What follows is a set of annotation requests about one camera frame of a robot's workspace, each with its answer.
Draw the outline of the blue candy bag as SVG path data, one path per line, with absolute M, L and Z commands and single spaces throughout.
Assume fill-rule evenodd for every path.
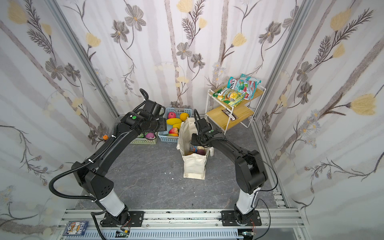
M 202 146 L 194 146 L 194 145 L 190 145 L 190 151 L 192 153 L 197 153 L 199 150 L 203 150 L 204 148 Z

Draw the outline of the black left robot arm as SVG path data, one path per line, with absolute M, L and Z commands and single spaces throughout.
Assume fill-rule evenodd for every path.
M 50 191 L 64 199 L 83 199 L 95 202 L 105 212 L 102 227 L 126 226 L 131 219 L 129 208 L 117 196 L 114 182 L 106 178 L 106 174 L 117 157 L 139 135 L 162 132 L 166 128 L 166 119 L 163 117 L 146 118 L 129 112 L 115 121 L 109 139 L 94 154 L 82 163 L 75 162 L 70 170 L 55 176 L 49 183 Z M 88 195 L 67 195 L 55 188 L 56 181 L 70 174 L 74 174 L 79 186 Z

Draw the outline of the cream canvas tote bag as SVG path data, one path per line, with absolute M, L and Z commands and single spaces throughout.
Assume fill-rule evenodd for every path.
M 184 161 L 184 178 L 204 180 L 206 178 L 206 164 L 209 156 L 214 155 L 214 148 L 204 148 L 206 155 L 198 155 L 190 151 L 192 134 L 197 134 L 195 119 L 188 118 L 182 122 L 179 131 L 177 149 Z

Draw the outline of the purple cabbage toy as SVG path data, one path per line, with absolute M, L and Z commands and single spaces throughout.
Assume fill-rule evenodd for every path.
M 197 154 L 205 156 L 206 155 L 206 151 L 204 149 L 199 149 L 199 150 L 197 150 Z

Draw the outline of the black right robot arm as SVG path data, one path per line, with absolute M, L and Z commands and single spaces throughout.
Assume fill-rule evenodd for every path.
M 268 180 L 260 153 L 256 150 L 248 151 L 239 147 L 218 131 L 192 134 L 192 144 L 214 148 L 234 163 L 236 182 L 241 189 L 234 207 L 234 215 L 240 225 L 248 222 L 256 207 L 256 196 Z

